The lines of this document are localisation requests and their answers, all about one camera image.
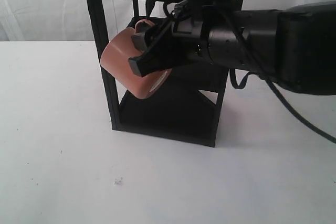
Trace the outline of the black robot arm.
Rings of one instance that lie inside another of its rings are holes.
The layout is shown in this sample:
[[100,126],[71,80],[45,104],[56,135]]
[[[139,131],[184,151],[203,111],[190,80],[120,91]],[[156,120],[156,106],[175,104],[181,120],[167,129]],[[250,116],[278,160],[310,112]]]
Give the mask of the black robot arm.
[[335,94],[335,2],[240,10],[234,0],[174,3],[160,28],[132,37],[137,76],[195,62],[252,72],[295,93]]

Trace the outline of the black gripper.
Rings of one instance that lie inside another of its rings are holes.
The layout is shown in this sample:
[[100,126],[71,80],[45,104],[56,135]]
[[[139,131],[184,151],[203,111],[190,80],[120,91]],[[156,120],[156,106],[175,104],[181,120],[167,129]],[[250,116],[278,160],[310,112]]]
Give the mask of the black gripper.
[[139,77],[202,61],[199,44],[206,40],[218,10],[239,10],[243,3],[243,0],[147,0],[147,14],[156,1],[163,2],[164,22],[137,27],[131,36],[135,49],[142,54],[129,58],[128,62]]

